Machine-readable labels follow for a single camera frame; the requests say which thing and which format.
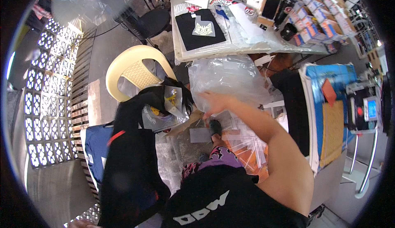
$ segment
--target purple patterned shorts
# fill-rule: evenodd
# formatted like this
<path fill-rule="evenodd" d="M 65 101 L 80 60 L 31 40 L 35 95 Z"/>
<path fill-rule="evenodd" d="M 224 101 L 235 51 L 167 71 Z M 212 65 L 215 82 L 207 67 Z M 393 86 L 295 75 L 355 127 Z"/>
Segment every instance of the purple patterned shorts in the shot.
<path fill-rule="evenodd" d="M 181 184 L 190 174 L 194 174 L 207 166 L 219 166 L 223 164 L 234 168 L 243 167 L 243 164 L 233 152 L 226 147 L 218 146 L 211 151 L 209 160 L 203 163 L 195 162 L 184 166 L 181 173 Z"/>

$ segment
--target red button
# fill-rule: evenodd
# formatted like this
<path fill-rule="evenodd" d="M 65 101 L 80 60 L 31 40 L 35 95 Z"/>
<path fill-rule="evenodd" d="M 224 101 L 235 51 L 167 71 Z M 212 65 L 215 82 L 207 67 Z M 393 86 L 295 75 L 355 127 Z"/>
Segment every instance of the red button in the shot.
<path fill-rule="evenodd" d="M 362 116 L 363 110 L 362 110 L 361 107 L 358 107 L 358 108 L 357 108 L 357 112 L 358 112 L 358 115 L 359 115 L 359 116 Z"/>

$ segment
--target white table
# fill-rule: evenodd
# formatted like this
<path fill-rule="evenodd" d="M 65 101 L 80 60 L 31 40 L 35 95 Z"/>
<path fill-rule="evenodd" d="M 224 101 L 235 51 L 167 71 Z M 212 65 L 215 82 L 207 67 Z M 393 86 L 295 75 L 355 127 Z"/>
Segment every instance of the white table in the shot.
<path fill-rule="evenodd" d="M 175 20 L 175 6 L 185 3 L 185 0 L 170 0 L 171 3 L 171 25 L 173 32 L 173 43 L 174 43 L 174 53 L 175 58 L 179 62 L 192 61 L 202 58 L 214 58 L 222 57 L 227 55 L 237 55 L 237 54 L 248 54 L 248 53 L 271 53 L 271 52 L 287 52 L 287 53 L 303 53 L 303 54 L 328 54 L 324 46 L 313 46 L 311 48 L 298 47 L 296 45 L 290 44 L 284 41 L 280 36 L 279 32 L 274 32 L 273 28 L 268 28 L 266 30 L 268 38 L 271 39 L 273 44 L 268 44 L 267 42 L 259 42 L 256 44 L 240 44 L 235 41 L 238 37 L 237 30 L 230 28 L 229 33 L 233 36 L 233 43 L 218 43 L 212 46 L 205 46 L 199 48 L 198 50 L 186 51 L 184 43 L 182 42 L 180 32 L 178 30 L 177 22 Z"/>

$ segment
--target black tumbler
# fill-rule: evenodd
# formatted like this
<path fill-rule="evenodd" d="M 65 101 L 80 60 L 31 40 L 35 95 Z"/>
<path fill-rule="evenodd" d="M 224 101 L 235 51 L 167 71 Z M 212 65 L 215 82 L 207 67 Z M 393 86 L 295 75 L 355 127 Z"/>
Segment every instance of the black tumbler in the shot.
<path fill-rule="evenodd" d="M 293 24 L 287 23 L 283 30 L 281 30 L 280 35 L 286 41 L 290 41 L 292 37 L 297 33 L 297 29 Z"/>
<path fill-rule="evenodd" d="M 274 18 L 274 30 L 278 31 L 279 25 L 285 20 L 288 13 L 294 7 L 297 0 L 282 0 L 280 3 L 279 11 Z"/>

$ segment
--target red strap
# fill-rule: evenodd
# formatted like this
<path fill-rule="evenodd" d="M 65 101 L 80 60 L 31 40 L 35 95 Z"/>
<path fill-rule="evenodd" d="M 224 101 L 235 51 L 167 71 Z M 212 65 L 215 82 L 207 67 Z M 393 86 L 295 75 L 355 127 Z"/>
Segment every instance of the red strap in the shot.
<path fill-rule="evenodd" d="M 107 147 L 109 147 L 112 143 L 113 140 L 115 140 L 116 138 L 120 137 L 121 135 L 123 135 L 125 133 L 125 131 L 120 131 L 118 133 L 116 133 L 115 135 L 113 135 L 110 140 L 108 140 L 107 142 Z"/>

